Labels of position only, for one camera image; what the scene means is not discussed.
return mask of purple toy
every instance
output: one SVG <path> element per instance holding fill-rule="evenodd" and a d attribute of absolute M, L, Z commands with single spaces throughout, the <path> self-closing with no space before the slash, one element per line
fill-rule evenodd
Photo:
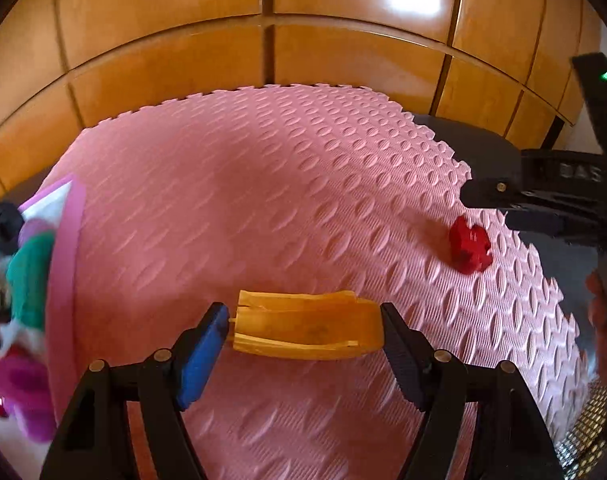
<path fill-rule="evenodd" d="M 53 225 L 43 218 L 31 218 L 26 220 L 20 231 L 19 245 L 20 247 L 33 236 L 42 234 L 46 231 L 54 231 Z"/>
<path fill-rule="evenodd" d="M 48 386 L 48 370 L 27 356 L 0 359 L 0 397 L 15 415 L 22 433 L 33 442 L 49 442 L 55 436 L 55 412 Z"/>

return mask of teal toy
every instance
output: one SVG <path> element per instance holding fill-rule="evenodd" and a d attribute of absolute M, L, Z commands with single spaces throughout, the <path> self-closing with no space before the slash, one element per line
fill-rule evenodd
<path fill-rule="evenodd" d="M 12 291 L 12 318 L 23 326 L 45 329 L 46 293 L 55 232 L 26 241 L 12 258 L 6 279 Z"/>

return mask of human hand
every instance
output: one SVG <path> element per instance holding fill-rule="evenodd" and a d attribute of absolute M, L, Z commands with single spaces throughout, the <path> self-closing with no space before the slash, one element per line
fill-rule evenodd
<path fill-rule="evenodd" d="M 599 276 L 593 272 L 587 277 L 586 286 L 595 298 L 588 307 L 588 319 L 597 334 L 597 370 L 602 382 L 607 384 L 607 296 Z"/>

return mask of wooden wall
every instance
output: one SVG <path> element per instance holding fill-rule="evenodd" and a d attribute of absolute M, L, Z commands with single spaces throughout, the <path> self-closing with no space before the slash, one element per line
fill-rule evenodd
<path fill-rule="evenodd" d="M 0 197 L 104 118 L 214 89 L 368 86 L 541 145 L 582 107 L 586 0 L 19 0 L 0 27 Z"/>

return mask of white wall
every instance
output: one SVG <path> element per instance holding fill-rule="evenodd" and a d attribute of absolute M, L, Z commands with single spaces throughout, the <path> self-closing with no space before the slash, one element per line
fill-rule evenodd
<path fill-rule="evenodd" d="M 607 27 L 603 23 L 601 24 L 601 52 L 607 56 Z M 585 105 L 562 149 L 573 152 L 601 153 Z"/>

